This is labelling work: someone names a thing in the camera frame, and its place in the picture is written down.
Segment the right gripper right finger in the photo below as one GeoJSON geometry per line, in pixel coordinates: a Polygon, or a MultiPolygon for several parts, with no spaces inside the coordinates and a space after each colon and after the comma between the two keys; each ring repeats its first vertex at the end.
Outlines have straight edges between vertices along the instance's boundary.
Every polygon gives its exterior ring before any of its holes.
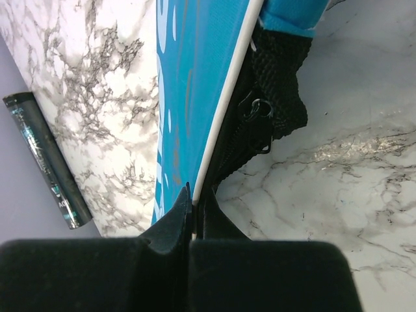
{"type": "Polygon", "coordinates": [[[198,207],[188,259],[189,311],[362,311],[348,261],[320,241],[250,240],[219,208],[198,207]]]}

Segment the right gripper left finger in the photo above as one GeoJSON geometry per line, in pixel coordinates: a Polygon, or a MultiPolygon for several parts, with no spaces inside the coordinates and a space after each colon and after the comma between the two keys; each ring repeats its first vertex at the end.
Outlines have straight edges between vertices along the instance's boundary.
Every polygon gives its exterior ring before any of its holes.
{"type": "Polygon", "coordinates": [[[2,311],[185,311],[191,200],[137,237],[1,246],[2,311]]]}

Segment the blue racket bag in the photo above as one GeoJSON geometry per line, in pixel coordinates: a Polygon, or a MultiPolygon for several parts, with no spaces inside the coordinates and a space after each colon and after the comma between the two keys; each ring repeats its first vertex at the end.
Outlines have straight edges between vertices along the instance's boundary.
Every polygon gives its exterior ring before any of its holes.
{"type": "Polygon", "coordinates": [[[296,74],[333,1],[157,1],[159,141],[153,222],[187,191],[190,236],[232,223],[218,185],[307,125],[296,74]]]}

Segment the black shuttlecock tube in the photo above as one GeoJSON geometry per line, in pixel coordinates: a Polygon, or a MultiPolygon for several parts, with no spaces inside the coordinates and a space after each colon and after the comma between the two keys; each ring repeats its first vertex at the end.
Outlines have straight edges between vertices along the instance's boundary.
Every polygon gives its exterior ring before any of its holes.
{"type": "Polygon", "coordinates": [[[34,94],[11,94],[4,97],[3,102],[30,149],[68,227],[77,229],[89,223],[92,215],[34,94]]]}

